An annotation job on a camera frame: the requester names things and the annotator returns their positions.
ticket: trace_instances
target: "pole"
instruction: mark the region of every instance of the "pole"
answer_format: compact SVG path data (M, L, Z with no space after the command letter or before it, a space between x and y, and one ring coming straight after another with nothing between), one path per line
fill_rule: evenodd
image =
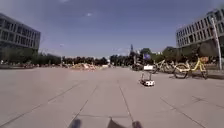
M212 21L212 26L213 26L214 39L215 39L215 42L216 42L217 48L218 48L218 54L219 54L219 69L222 70L221 49L220 49L220 44L219 44L219 38L218 38L217 30L216 30L216 27L215 27L214 18L211 18L211 21Z
M62 63L63 63L62 56L63 56L63 55L61 54L61 67L63 67L63 66L62 66Z

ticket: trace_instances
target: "paving tile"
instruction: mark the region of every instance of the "paving tile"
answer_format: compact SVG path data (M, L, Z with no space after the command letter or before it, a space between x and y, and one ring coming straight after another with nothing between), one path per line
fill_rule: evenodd
M110 119L105 117L89 117L78 116L78 120L81 121L80 128L107 128Z
M118 86L98 86L80 113L92 116L129 116Z
M206 128L224 127L224 109L207 102L200 101L180 108L180 111Z
M65 128L79 113L95 86L79 86L30 113L18 118L5 128Z
M176 110L139 115L134 120L139 121L143 128L202 128Z

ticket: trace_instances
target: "bicycle wheel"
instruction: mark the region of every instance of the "bicycle wheel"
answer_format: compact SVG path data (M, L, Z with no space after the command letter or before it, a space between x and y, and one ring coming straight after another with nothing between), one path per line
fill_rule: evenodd
M157 65L153 65L152 74L156 74L157 71L158 71Z
M208 70L205 69L204 65L202 65L202 68L201 68L201 74L202 74L202 77L204 79L208 79Z
M178 79L184 79L186 78L187 74L188 74L188 71L180 71L180 70L183 70L183 69L188 69L186 65L184 64L178 64L176 65L175 69L174 69L174 76Z

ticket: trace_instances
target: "paved plaza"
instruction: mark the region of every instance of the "paved plaza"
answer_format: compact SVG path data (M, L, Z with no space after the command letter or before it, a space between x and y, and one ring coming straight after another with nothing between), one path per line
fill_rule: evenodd
M146 88L140 76L127 68L1 70L0 128L68 128L77 120L106 128L111 118L125 127L224 127L224 81L159 73Z

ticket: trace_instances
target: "tree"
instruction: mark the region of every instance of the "tree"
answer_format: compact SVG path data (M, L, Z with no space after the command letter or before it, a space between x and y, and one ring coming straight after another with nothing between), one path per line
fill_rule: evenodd
M149 60L143 60L143 55L144 54L149 54L151 55L152 52L149 48L143 48L141 51L140 51L140 56L139 56L139 61L141 62L141 64L144 64L144 63L152 63L153 61L151 59Z
M130 50L130 54L129 57L127 58L128 60L128 65L133 65L134 64L134 57L136 56L135 52L134 52L134 48L133 45L131 45L131 50Z
M177 49L174 47L167 46L162 53L166 61L175 61L177 59Z

